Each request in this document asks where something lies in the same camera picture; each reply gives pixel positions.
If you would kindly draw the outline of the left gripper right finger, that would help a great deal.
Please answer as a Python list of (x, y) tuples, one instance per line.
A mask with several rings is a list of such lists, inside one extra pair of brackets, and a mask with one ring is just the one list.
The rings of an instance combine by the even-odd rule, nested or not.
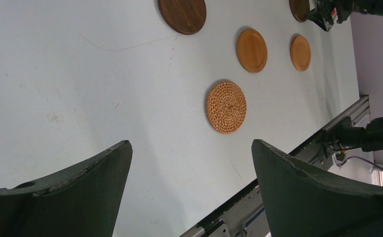
[(274, 237), (383, 237), (383, 187), (351, 180), (256, 139), (252, 157)]

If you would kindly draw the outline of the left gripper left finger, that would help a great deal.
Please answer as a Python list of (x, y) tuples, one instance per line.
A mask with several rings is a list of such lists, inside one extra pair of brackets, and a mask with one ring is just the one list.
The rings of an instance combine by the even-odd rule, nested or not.
[(133, 150), (123, 140), (53, 174), (0, 189), (0, 237), (111, 237)]

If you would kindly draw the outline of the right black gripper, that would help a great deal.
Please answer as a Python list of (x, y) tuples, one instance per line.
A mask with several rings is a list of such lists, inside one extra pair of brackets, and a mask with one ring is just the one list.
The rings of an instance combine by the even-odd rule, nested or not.
[(383, 0), (315, 0), (315, 8), (306, 16), (322, 30), (329, 32), (334, 25), (332, 11), (337, 10), (337, 23), (341, 24), (353, 13), (383, 16)]

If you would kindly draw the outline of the dark wooden coaster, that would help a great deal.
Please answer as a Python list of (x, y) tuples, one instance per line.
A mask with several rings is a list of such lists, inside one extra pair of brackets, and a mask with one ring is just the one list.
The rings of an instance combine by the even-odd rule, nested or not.
[(163, 20), (183, 35), (198, 33), (204, 26), (207, 9), (204, 0), (158, 0)]
[(307, 20), (310, 12), (309, 0), (289, 0), (289, 7), (296, 21), (303, 23)]

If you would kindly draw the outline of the light wooden coaster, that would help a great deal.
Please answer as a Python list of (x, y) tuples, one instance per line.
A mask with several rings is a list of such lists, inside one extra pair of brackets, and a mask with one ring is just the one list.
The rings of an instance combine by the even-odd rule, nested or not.
[(236, 40), (236, 55), (240, 65), (247, 72), (261, 72), (267, 64), (268, 49), (263, 36), (256, 30), (243, 30)]
[(303, 72), (309, 68), (311, 48), (304, 36), (297, 35), (293, 37), (290, 45), (290, 57), (296, 70)]

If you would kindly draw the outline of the woven rattan coaster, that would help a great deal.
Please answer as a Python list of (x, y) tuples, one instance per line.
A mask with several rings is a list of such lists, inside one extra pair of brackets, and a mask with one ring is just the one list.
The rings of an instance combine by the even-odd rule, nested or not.
[(245, 121), (246, 98), (236, 83), (222, 81), (209, 90), (205, 110), (208, 122), (213, 129), (220, 134), (232, 134)]

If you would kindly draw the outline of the aluminium frame rail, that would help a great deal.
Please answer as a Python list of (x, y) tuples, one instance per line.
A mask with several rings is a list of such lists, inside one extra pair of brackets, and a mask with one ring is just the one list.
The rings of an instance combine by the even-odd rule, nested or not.
[[(367, 95), (309, 137), (290, 154), (316, 167), (342, 174), (344, 177), (358, 181), (370, 181), (383, 185), (383, 174), (380, 169), (363, 161), (352, 162), (346, 168), (336, 166), (338, 158), (347, 158), (344, 152), (335, 152), (321, 145), (320, 139), (324, 132), (330, 133), (337, 127), (352, 125), (365, 126), (371, 122), (370, 103)], [(269, 227), (257, 180), (216, 208), (208, 216), (191, 227), (185, 237), (248, 237), (251, 234), (269, 236)]]

